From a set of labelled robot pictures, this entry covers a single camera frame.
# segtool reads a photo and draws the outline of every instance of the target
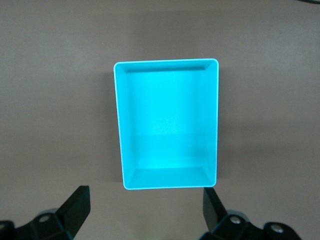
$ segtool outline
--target gray floor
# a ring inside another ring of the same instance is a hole
[[[0,219],[90,185],[76,239],[198,239],[202,189],[122,186],[113,65],[216,58],[222,202],[319,239],[319,23],[297,0],[1,1]]]

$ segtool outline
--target empty container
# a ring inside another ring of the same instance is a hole
[[[216,184],[218,72],[212,58],[114,65],[126,189]]]

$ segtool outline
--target blue plastic bin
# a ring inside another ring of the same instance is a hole
[[[126,189],[216,184],[218,71],[212,58],[114,65]]]

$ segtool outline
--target blue tray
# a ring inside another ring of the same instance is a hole
[[[216,184],[218,72],[212,58],[114,65],[126,189]]]

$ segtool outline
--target silver bolt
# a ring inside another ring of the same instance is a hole
[[[278,224],[272,224],[271,229],[279,234],[282,234],[284,232],[284,229],[281,226],[279,226]]]
[[[233,222],[234,224],[240,224],[240,218],[238,218],[237,216],[232,216],[230,217],[231,222]]]
[[[44,223],[45,221],[48,221],[49,218],[50,218],[50,216],[44,215],[44,216],[40,217],[39,223]]]

